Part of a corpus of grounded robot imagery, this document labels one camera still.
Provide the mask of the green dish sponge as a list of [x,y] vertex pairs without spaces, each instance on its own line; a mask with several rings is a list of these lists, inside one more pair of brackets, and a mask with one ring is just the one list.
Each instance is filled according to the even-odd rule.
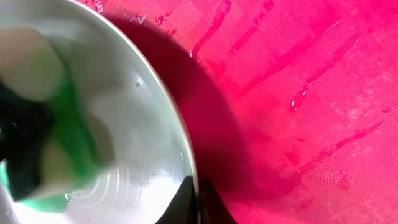
[[84,114],[73,76],[31,27],[1,30],[1,184],[12,200],[61,213],[68,193],[114,160],[106,128]]

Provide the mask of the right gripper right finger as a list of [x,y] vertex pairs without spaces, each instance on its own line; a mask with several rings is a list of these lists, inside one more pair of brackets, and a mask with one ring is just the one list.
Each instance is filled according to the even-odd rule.
[[201,224],[238,224],[207,177],[200,183],[200,213]]

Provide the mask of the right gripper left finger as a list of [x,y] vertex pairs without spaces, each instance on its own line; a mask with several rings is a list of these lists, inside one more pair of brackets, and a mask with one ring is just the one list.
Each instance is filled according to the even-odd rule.
[[192,176],[184,178],[156,224],[196,224],[196,195]]

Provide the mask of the light blue plate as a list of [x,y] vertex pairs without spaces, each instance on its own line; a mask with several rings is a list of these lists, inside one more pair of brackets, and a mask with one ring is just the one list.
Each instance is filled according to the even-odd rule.
[[99,121],[114,160],[68,193],[61,213],[12,200],[1,184],[2,223],[156,223],[195,159],[180,113],[141,51],[110,21],[76,1],[2,1],[1,30],[31,27],[66,63],[84,114]]

